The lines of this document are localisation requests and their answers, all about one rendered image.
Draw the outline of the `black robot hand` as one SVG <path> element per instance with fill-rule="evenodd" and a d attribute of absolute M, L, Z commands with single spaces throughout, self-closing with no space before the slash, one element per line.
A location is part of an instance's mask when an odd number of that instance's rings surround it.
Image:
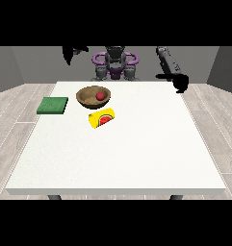
<path fill-rule="evenodd" d="M 71 65 L 71 61 L 74 55 L 79 55 L 82 51 L 88 52 L 89 48 L 87 46 L 73 47 L 73 46 L 63 46 L 64 60 L 68 65 Z"/>
<path fill-rule="evenodd" d="M 189 85 L 189 77 L 184 74 L 157 74 L 156 78 L 172 80 L 177 93 L 184 93 Z"/>

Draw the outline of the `brown wooden bowl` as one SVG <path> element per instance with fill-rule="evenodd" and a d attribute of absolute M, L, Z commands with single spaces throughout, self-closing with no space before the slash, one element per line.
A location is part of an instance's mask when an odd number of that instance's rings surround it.
<path fill-rule="evenodd" d="M 102 92 L 103 100 L 97 100 L 96 94 Z M 86 109 L 97 110 L 104 107 L 111 98 L 111 91 L 103 86 L 86 86 L 76 93 L 77 101 Z"/>

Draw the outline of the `green square pad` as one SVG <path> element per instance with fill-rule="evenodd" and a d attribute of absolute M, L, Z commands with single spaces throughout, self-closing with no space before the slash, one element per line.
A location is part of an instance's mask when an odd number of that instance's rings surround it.
<path fill-rule="evenodd" d="M 67 97 L 44 97 L 37 109 L 37 114 L 63 114 Z"/>

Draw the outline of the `yellow cup with melon print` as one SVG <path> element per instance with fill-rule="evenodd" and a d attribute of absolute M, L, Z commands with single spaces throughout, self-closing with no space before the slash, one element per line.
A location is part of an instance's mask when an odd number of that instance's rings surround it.
<path fill-rule="evenodd" d="M 102 111 L 96 111 L 89 115 L 89 122 L 90 125 L 96 129 L 105 123 L 111 121 L 115 118 L 115 112 L 113 109 L 108 108 Z"/>

